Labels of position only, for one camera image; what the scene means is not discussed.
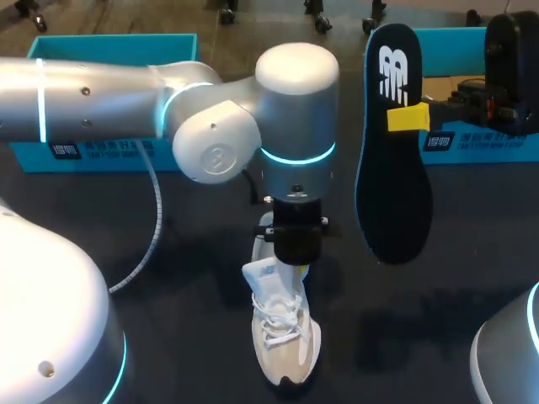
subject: sneaker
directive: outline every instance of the sneaker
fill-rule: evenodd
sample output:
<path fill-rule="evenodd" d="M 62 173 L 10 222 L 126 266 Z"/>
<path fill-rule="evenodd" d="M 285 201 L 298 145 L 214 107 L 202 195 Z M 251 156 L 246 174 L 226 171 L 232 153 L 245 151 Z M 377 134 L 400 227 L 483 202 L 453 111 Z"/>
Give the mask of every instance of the sneaker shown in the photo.
<path fill-rule="evenodd" d="M 272 219 L 266 214 L 260 225 Z M 273 255 L 273 245 L 259 240 L 254 242 L 253 261 L 243 266 L 253 291 L 254 350 L 269 382 L 300 385 L 312 373 L 321 345 L 320 326 L 310 317 L 302 282 L 308 267 L 282 263 Z"/>

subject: white cable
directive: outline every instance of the white cable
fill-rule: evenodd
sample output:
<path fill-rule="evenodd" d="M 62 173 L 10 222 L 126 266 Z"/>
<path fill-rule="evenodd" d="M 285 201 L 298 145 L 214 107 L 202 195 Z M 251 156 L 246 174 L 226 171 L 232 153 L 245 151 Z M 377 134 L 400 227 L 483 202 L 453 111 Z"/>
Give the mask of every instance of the white cable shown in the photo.
<path fill-rule="evenodd" d="M 109 289 L 109 293 L 113 294 L 117 292 L 118 290 L 122 289 L 124 286 L 129 284 L 146 266 L 148 260 L 152 257 L 153 251 L 155 250 L 155 247 L 157 246 L 157 243 L 159 241 L 159 237 L 161 236 L 161 229 L 163 227 L 163 201 L 161 200 L 161 188 L 159 187 L 159 181 L 157 180 L 157 175 L 155 174 L 155 170 L 153 169 L 152 162 L 150 161 L 150 157 L 146 153 L 146 149 L 142 145 L 141 141 L 136 141 L 136 148 L 138 152 L 140 153 L 142 160 L 144 161 L 144 165 L 147 167 L 148 172 L 150 173 L 150 178 L 152 179 L 152 185 L 153 185 L 153 191 L 155 193 L 155 203 L 157 207 L 157 218 L 155 223 L 155 230 L 153 231 L 152 240 L 150 241 L 150 246 L 148 247 L 146 253 L 144 254 L 144 257 L 142 257 L 142 260 L 138 263 L 138 265 L 133 269 L 133 271 L 127 275 L 127 277 L 119 282 L 118 284 L 115 284 L 112 288 Z"/>

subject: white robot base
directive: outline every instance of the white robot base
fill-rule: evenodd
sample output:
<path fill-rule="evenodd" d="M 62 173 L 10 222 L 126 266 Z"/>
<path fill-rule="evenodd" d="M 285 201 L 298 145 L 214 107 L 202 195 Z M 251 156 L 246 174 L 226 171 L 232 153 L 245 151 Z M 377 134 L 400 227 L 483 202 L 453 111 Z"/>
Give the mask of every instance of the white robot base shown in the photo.
<path fill-rule="evenodd" d="M 537 404 L 538 286 L 485 322 L 473 340 L 470 371 L 481 404 Z"/>
<path fill-rule="evenodd" d="M 75 244 L 0 205 L 0 402 L 134 402 L 103 276 Z"/>

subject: black insole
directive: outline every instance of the black insole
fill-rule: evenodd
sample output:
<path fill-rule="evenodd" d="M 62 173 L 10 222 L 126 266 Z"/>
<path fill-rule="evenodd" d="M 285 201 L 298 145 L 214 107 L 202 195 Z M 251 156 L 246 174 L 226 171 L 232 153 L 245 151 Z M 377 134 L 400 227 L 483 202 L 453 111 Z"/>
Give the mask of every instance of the black insole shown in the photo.
<path fill-rule="evenodd" d="M 419 154 L 419 132 L 387 132 L 387 110 L 418 104 L 422 82 L 414 31 L 403 24 L 374 31 L 366 51 L 365 131 L 355 205 L 367 244 L 389 264 L 416 258 L 432 221 L 432 190 Z"/>

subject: black table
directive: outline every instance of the black table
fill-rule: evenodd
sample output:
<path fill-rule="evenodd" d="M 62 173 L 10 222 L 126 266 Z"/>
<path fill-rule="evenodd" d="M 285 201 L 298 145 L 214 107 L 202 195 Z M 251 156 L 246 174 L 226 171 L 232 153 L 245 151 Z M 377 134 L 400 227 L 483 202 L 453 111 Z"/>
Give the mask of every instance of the black table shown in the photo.
<path fill-rule="evenodd" d="M 408 265 L 380 265 L 354 209 L 362 78 L 342 75 L 325 213 L 343 236 L 325 242 L 309 275 L 323 350 L 314 383 L 297 402 L 476 404 L 468 370 L 473 336 L 539 278 L 539 165 L 430 167 L 435 218 L 426 249 Z M 134 268 L 153 230 L 147 175 L 24 175 L 9 149 L 0 153 L 0 195 L 14 209 L 81 246 L 110 284 Z M 159 177 L 167 217 L 161 247 L 114 298 L 141 402 L 278 402 L 254 355 L 241 276 L 264 207 L 249 205 L 241 178 L 211 187 L 181 174 Z"/>

